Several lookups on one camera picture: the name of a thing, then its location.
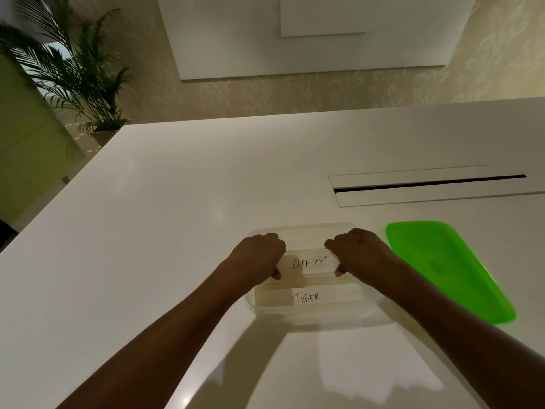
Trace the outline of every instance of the right arm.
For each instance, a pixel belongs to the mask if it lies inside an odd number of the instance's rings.
[[[545,359],[452,301],[374,233],[355,228],[325,247],[420,323],[490,408],[545,407]]]

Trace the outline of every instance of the leaf pattern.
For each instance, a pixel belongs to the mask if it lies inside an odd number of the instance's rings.
[[[545,94],[545,0],[477,0],[448,66],[183,81],[156,0],[73,0],[84,16],[120,7],[107,46],[131,67],[120,107],[134,123],[318,112]]]

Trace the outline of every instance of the green lid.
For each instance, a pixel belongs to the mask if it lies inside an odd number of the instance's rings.
[[[480,318],[498,324],[517,316],[498,284],[450,225],[394,222],[386,227],[386,235],[394,253]]]

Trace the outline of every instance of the plastic container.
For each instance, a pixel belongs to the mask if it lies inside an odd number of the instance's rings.
[[[394,222],[386,227],[394,253],[444,294],[489,323],[513,321],[517,313],[456,230],[444,222]]]
[[[282,279],[267,279],[245,297],[258,318],[300,324],[345,323],[363,319],[383,298],[350,274],[334,275],[339,261],[324,248],[328,238],[350,231],[349,223],[313,224],[257,229],[275,232],[286,242],[278,263]]]

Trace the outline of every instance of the left hand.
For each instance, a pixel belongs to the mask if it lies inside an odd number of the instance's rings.
[[[276,265],[286,252],[286,243],[278,234],[254,235],[244,238],[216,269],[227,287],[239,296],[248,293],[267,278],[280,280]]]

